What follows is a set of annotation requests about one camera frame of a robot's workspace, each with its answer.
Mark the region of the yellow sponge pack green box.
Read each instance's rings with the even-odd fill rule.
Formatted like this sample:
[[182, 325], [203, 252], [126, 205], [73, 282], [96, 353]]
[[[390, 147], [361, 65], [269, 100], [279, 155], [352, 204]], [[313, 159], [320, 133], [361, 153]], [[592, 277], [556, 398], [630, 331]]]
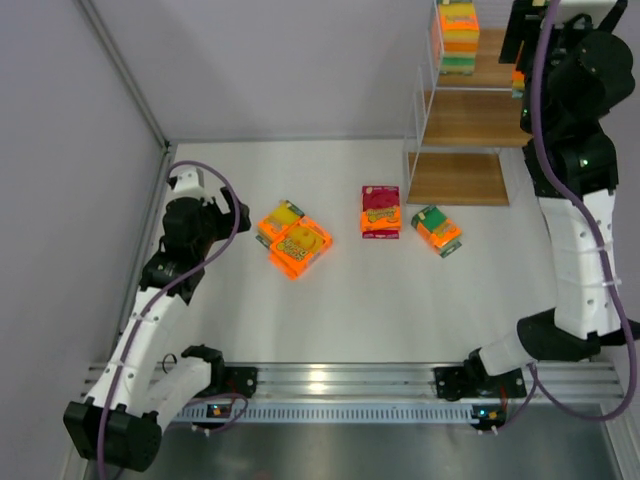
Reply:
[[437, 1], [432, 33], [441, 75], [472, 75], [480, 27], [472, 1]]

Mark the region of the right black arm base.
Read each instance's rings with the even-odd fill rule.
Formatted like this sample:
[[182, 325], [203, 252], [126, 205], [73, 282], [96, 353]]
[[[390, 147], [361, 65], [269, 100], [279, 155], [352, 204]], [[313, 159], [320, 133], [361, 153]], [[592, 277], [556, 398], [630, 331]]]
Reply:
[[498, 376], [473, 378], [463, 366], [438, 367], [433, 370], [436, 395], [447, 401], [489, 398], [520, 399], [527, 396], [521, 369]]

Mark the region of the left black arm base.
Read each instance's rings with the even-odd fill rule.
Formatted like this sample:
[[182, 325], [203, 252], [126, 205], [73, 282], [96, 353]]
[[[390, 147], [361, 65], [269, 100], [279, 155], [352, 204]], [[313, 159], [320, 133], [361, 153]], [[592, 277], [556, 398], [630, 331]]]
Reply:
[[257, 389], [258, 369], [256, 367], [226, 366], [222, 381], [222, 393], [238, 393], [252, 398]]

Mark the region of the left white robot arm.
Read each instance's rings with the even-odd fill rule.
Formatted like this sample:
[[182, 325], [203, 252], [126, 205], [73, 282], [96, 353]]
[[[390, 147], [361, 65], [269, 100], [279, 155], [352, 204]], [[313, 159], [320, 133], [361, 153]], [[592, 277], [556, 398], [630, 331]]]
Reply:
[[76, 452], [99, 467], [147, 470], [167, 426], [193, 398], [228, 392], [223, 354], [205, 345], [186, 347], [164, 378], [153, 379], [205, 262], [217, 255], [212, 245], [228, 247], [251, 226], [248, 206], [228, 187], [221, 193], [228, 212], [203, 197], [180, 196], [167, 204], [159, 247], [142, 269], [128, 324], [85, 399], [65, 409], [63, 424]]

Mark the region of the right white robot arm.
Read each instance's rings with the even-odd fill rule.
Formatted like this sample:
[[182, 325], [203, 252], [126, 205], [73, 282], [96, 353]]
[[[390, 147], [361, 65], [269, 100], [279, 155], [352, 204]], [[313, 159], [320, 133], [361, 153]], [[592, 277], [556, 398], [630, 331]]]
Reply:
[[499, 60], [524, 77], [525, 165], [552, 248], [555, 305], [471, 352], [471, 386], [537, 361], [579, 362], [635, 341], [620, 310], [612, 219], [617, 154], [601, 120], [634, 91], [633, 55], [615, 34], [623, 1], [516, 1]]

